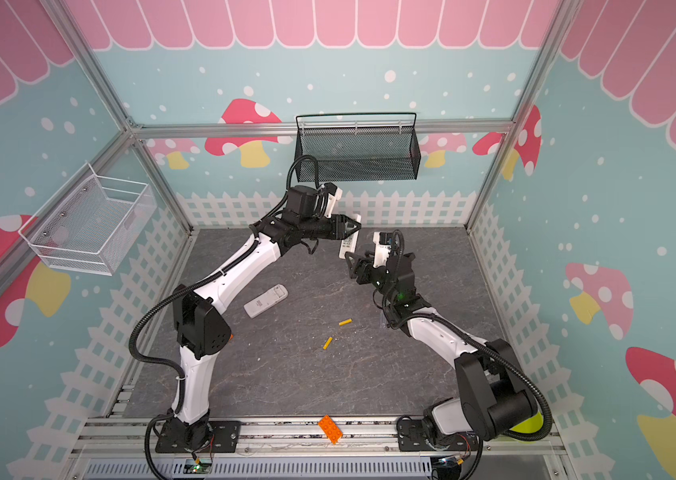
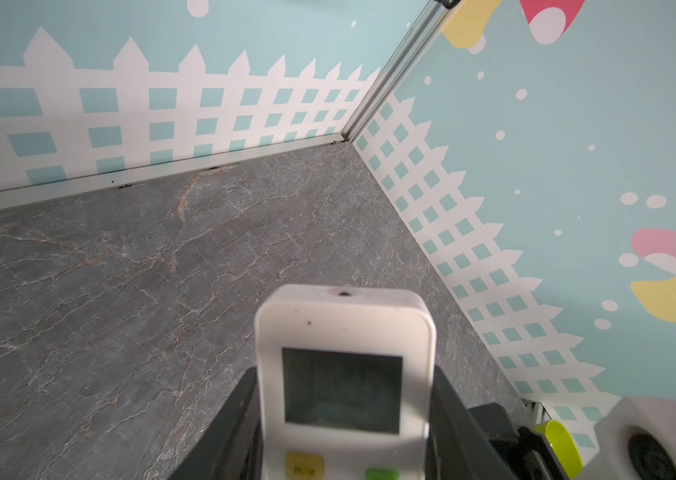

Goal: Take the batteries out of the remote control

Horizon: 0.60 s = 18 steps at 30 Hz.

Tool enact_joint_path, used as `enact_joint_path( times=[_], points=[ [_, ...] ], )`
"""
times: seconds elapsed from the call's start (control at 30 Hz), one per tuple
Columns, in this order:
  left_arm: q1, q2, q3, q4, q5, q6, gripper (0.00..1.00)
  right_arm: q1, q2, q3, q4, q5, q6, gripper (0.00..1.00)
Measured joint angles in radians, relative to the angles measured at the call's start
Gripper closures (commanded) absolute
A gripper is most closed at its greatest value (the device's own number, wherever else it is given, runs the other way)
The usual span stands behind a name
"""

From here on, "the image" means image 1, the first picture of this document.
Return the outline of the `small white remote control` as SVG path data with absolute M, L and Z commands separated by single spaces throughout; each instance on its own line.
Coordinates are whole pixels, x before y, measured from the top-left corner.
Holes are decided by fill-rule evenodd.
M 356 214 L 352 218 L 356 218 L 357 220 L 360 221 L 362 220 L 362 216 L 360 214 Z M 355 252 L 357 241 L 358 241 L 358 233 L 355 233 L 348 239 L 343 239 L 339 250 L 339 258 L 345 259 L 347 253 Z

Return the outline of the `large white remote control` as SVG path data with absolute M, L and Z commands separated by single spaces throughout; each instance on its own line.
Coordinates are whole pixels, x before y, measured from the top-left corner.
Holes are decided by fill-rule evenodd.
M 246 303 L 244 310 L 250 318 L 255 318 L 281 303 L 288 295 L 288 290 L 282 284 L 275 285 L 265 293 Z

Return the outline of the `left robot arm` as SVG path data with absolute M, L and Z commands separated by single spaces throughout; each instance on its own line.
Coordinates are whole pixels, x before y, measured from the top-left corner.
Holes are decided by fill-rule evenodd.
M 250 237 L 230 259 L 206 278 L 177 287 L 137 322 L 128 341 L 132 358 L 167 366 L 177 379 L 172 406 L 149 422 L 148 435 L 190 453 L 211 446 L 209 387 L 218 354 L 232 337 L 224 313 L 258 274 L 292 248 L 302 245 L 314 253 L 321 240 L 344 240 L 360 230 L 359 221 L 335 213 L 341 195 L 331 182 L 307 186 L 288 181 L 283 199 L 251 225 Z M 145 327 L 166 307 L 176 316 L 178 361 L 147 355 L 138 347 Z

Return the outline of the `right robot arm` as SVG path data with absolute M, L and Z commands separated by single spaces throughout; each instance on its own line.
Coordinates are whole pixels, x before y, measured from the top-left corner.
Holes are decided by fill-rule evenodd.
M 350 277 L 380 295 L 376 307 L 387 327 L 425 344 L 455 371 L 458 395 L 430 406 L 421 420 L 432 446 L 467 434 L 483 442 L 499 436 L 536 442 L 551 434 L 550 404 L 511 345 L 466 332 L 418 292 L 415 255 L 405 250 L 401 231 L 381 232 L 372 251 L 348 251 L 343 258 Z

